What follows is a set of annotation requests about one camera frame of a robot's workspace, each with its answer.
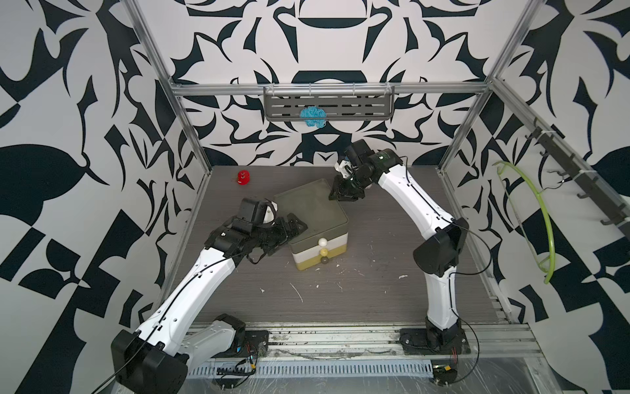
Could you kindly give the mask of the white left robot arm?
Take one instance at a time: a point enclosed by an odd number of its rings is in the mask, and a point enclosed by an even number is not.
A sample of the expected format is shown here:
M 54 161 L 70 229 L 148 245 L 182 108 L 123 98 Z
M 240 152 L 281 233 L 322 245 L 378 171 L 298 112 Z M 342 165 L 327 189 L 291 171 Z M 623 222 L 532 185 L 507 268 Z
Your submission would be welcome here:
M 293 213 L 267 220 L 233 217 L 213 231 L 190 272 L 133 333 L 111 344 L 114 379 L 134 393 L 177 393 L 188 372 L 215 356 L 250 357 L 245 325 L 220 315 L 188 337 L 190 326 L 223 281 L 253 250 L 275 253 L 308 226 Z

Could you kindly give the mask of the three-drawer storage box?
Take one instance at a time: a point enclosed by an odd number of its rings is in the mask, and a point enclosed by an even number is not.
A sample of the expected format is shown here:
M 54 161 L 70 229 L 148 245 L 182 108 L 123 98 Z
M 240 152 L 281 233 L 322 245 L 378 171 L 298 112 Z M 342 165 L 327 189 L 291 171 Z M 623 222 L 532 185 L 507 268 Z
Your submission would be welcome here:
M 289 242 L 298 270 L 326 264 L 347 251 L 349 218 L 336 200 L 330 200 L 331 186 L 319 179 L 277 194 L 272 201 L 279 213 L 293 213 L 307 229 Z

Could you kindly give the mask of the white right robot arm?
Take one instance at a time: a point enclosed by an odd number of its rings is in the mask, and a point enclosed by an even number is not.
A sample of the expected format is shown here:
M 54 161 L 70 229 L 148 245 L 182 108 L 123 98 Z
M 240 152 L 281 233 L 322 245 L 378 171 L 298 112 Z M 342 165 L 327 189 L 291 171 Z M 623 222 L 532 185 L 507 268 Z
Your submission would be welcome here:
M 412 336 L 405 334 L 401 338 L 404 347 L 413 352 L 460 352 L 465 335 L 456 307 L 454 282 L 468 222 L 441 208 L 391 149 L 374 151 L 365 141 L 358 141 L 345 149 L 335 169 L 338 174 L 330 200 L 357 201 L 365 197 L 367 188 L 378 185 L 408 214 L 423 238 L 413 251 L 413 259 L 423 271 L 428 290 L 426 340 L 424 345 L 416 345 Z

